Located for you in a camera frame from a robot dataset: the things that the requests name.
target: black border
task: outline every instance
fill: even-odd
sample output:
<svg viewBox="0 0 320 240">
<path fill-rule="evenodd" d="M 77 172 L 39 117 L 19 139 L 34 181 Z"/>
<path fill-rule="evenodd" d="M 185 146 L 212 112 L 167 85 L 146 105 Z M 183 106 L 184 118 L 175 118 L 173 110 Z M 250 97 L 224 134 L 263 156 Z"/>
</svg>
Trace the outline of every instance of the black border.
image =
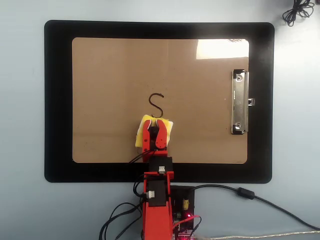
<svg viewBox="0 0 320 240">
<path fill-rule="evenodd" d="M 147 169 L 143 163 L 128 166 L 72 160 L 72 41 L 76 37 L 247 39 L 249 96 L 256 102 L 249 109 L 247 162 L 175 163 L 174 180 L 197 183 L 267 183 L 271 180 L 275 39 L 272 24 L 50 20 L 44 26 L 44 175 L 49 182 L 133 182 Z"/>
</svg>

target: black cable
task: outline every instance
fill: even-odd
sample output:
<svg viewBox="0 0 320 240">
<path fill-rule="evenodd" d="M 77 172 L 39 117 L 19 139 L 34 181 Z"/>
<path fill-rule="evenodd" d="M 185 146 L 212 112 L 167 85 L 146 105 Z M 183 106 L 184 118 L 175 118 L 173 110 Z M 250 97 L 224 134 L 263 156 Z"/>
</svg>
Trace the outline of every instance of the black cable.
<svg viewBox="0 0 320 240">
<path fill-rule="evenodd" d="M 109 217 L 109 220 L 112 218 L 112 216 L 113 216 L 113 214 L 115 213 L 115 211 L 116 211 L 120 206 L 122 206 L 122 205 L 131 205 L 131 206 L 135 207 L 135 205 L 132 204 L 132 203 L 130 203 L 130 202 L 123 202 L 123 203 L 119 204 L 118 206 L 116 206 L 116 207 L 114 208 L 114 210 L 112 211 L 112 213 L 111 213 L 111 215 L 110 215 L 110 217 Z M 125 231 L 126 231 L 128 228 L 131 227 L 132 224 L 134 224 L 136 221 L 138 221 L 138 220 L 142 217 L 142 212 L 140 211 L 140 209 L 138 209 L 138 211 L 139 211 L 139 213 L 140 213 L 140 216 L 139 216 L 137 219 L 135 219 L 133 222 L 131 222 L 128 226 L 126 226 L 126 227 L 116 236 L 115 240 L 119 239 L 119 238 L 121 237 L 121 235 L 124 234 Z M 107 229 L 105 229 L 105 231 L 104 231 L 104 239 L 107 239 Z"/>
<path fill-rule="evenodd" d="M 315 4 L 310 2 L 310 0 L 302 1 L 303 0 L 294 0 L 292 9 L 282 14 L 283 20 L 289 27 L 292 27 L 295 24 L 297 14 L 302 18 L 309 18 L 314 13 Z M 311 13 L 308 13 L 306 9 L 312 9 Z"/>
<path fill-rule="evenodd" d="M 197 228 L 199 227 L 199 225 L 200 225 L 200 223 L 201 223 L 201 221 L 202 221 L 202 218 L 199 216 L 199 218 L 200 218 L 200 221 L 199 221 L 199 223 L 193 228 L 193 230 L 191 231 L 191 233 L 190 233 L 190 238 L 191 238 L 191 236 L 192 236 L 192 234 L 194 234 L 194 232 L 197 230 Z"/>
<path fill-rule="evenodd" d="M 108 221 L 106 221 L 106 222 L 103 224 L 103 226 L 102 226 L 102 228 L 101 228 L 101 230 L 100 230 L 99 240 L 103 240 L 103 232 L 104 232 L 104 230 L 107 230 L 107 229 L 108 229 L 108 226 L 109 226 L 110 223 L 112 223 L 115 219 L 117 219 L 117 218 L 119 218 L 119 217 L 121 217 L 121 216 L 123 216 L 123 215 L 127 215 L 127 214 L 133 213 L 135 210 L 137 210 L 138 208 L 140 208 L 140 206 L 141 206 L 143 203 L 144 203 L 144 202 L 141 202 L 141 203 L 139 203 L 138 205 L 135 205 L 135 206 L 134 206 L 133 208 L 131 208 L 130 210 L 124 211 L 124 212 L 122 212 L 122 213 L 119 213 L 118 215 L 115 215 L 115 216 L 113 216 L 112 218 L 110 218 Z"/>
<path fill-rule="evenodd" d="M 237 191 L 237 189 L 230 187 L 230 186 L 225 186 L 225 185 L 220 185 L 220 184 L 203 184 L 203 185 L 199 185 L 199 186 L 195 186 L 193 188 L 191 188 L 188 191 L 188 196 L 185 196 L 185 199 L 189 198 L 189 195 L 191 192 L 197 190 L 197 189 L 202 189 L 202 188 L 221 188 L 221 189 L 228 189 L 228 190 L 232 190 L 232 191 Z"/>
<path fill-rule="evenodd" d="M 151 175 L 148 175 L 148 176 L 144 177 L 142 179 L 142 181 L 138 181 L 142 176 L 145 176 L 145 175 L 146 174 L 141 174 L 133 184 L 133 193 L 139 198 L 142 198 L 142 197 L 146 196 L 146 194 L 144 192 L 143 193 L 138 193 L 138 191 L 137 191 L 137 188 L 138 188 L 140 183 L 142 183 L 144 180 L 147 180 L 147 179 L 149 179 L 149 180 L 150 179 L 158 180 L 158 179 L 163 179 L 164 178 L 162 175 L 157 176 L 157 175 L 152 175 L 151 174 Z"/>
<path fill-rule="evenodd" d="M 230 187 L 230 186 L 225 186 L 225 185 L 219 185 L 219 184 L 204 184 L 204 185 L 199 185 L 199 186 L 195 186 L 193 188 L 191 188 L 189 191 L 188 191 L 188 194 L 190 194 L 192 191 L 196 190 L 196 189 L 201 189 L 201 188 L 222 188 L 222 189 L 228 189 L 228 190 L 231 190 L 231 191 L 234 191 L 237 193 L 238 196 L 240 197 L 243 197 L 243 198 L 246 198 L 246 199 L 258 199 L 260 201 L 262 201 L 263 203 L 265 204 L 268 204 L 278 210 L 280 210 L 281 212 L 289 215 L 290 217 L 292 217 L 293 219 L 295 219 L 296 221 L 300 222 L 301 224 L 311 228 L 311 229 L 314 229 L 314 230 L 317 230 L 317 231 L 320 231 L 320 227 L 317 227 L 317 226 L 313 226 L 305 221 L 303 221 L 301 218 L 297 217 L 296 215 L 294 215 L 293 213 L 283 209 L 282 207 L 278 206 L 278 205 L 275 205 L 274 203 L 268 201 L 268 200 L 265 200 L 263 199 L 262 197 L 259 197 L 259 196 L 256 196 L 255 193 L 253 191 L 250 191 L 250 190 L 247 190 L 245 188 L 242 188 L 242 187 L 239 187 L 238 189 L 236 188 L 233 188 L 233 187 Z"/>
<path fill-rule="evenodd" d="M 142 158 L 144 155 L 151 153 L 153 150 L 144 151 L 143 153 L 140 153 L 139 155 L 135 156 L 133 159 L 129 161 L 129 164 L 133 164 L 136 161 L 138 161 L 140 158 Z"/>
<path fill-rule="evenodd" d="M 294 215 L 293 213 L 291 213 L 291 212 L 283 209 L 282 207 L 280 207 L 280 206 L 278 206 L 278 205 L 275 205 L 274 203 L 272 203 L 272 202 L 270 202 L 270 201 L 268 201 L 268 200 L 265 200 L 265 199 L 263 199 L 262 197 L 259 197 L 259 196 L 254 196 L 254 198 L 255 198 L 255 199 L 258 199 L 258 200 L 260 200 L 260 201 L 262 201 L 262 202 L 264 202 L 264 203 L 266 203 L 266 204 L 269 204 L 270 206 L 272 206 L 272 207 L 280 210 L 281 212 L 289 215 L 290 217 L 294 218 L 295 220 L 297 220 L 297 221 L 300 222 L 301 224 L 303 224 L 303 225 L 305 225 L 305 226 L 307 226 L 307 227 L 309 227 L 309 228 L 311 228 L 311 229 L 320 231 L 320 227 L 313 226 L 313 225 L 311 225 L 311 224 L 303 221 L 301 218 L 299 218 L 299 217 L 297 217 L 296 215 Z"/>
</svg>

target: cable connector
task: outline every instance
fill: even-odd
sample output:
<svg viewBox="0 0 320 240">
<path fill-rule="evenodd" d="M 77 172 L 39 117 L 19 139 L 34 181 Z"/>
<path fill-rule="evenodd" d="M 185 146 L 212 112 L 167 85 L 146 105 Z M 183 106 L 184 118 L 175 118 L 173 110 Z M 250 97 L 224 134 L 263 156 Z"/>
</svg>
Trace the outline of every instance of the cable connector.
<svg viewBox="0 0 320 240">
<path fill-rule="evenodd" d="M 236 194 L 238 194 L 238 196 L 246 198 L 246 199 L 255 199 L 255 192 L 254 191 L 250 191 L 248 189 L 239 187 L 236 191 Z"/>
<path fill-rule="evenodd" d="M 166 173 L 166 168 L 165 166 L 159 166 L 159 174 L 165 174 Z"/>
<path fill-rule="evenodd" d="M 155 191 L 147 191 L 145 195 L 147 199 L 153 199 L 155 197 Z"/>
</svg>

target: white cable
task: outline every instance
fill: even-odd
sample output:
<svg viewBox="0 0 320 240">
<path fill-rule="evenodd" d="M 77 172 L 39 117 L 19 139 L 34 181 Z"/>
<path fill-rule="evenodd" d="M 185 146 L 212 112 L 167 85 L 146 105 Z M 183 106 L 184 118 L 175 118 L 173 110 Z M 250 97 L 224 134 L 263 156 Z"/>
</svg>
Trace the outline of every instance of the white cable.
<svg viewBox="0 0 320 240">
<path fill-rule="evenodd" d="M 320 234 L 320 231 L 296 231 L 296 232 L 269 234 L 269 235 L 262 235 L 262 236 L 220 236 L 220 237 L 211 237 L 211 238 L 196 237 L 196 240 L 266 239 L 266 238 L 286 237 L 291 235 L 302 235 L 302 234 Z"/>
</svg>

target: screw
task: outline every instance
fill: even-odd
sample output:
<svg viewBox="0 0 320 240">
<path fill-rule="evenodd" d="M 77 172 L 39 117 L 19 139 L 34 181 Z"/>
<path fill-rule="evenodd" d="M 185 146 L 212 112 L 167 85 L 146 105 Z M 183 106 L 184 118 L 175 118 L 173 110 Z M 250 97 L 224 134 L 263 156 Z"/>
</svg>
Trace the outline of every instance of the screw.
<svg viewBox="0 0 320 240">
<path fill-rule="evenodd" d="M 239 130 L 239 129 L 241 128 L 240 122 L 237 122 L 237 123 L 235 124 L 235 128 L 236 128 L 237 130 Z"/>
<path fill-rule="evenodd" d="M 241 75 L 237 75 L 236 76 L 236 81 L 237 82 L 241 82 L 242 81 L 242 76 Z"/>
</svg>

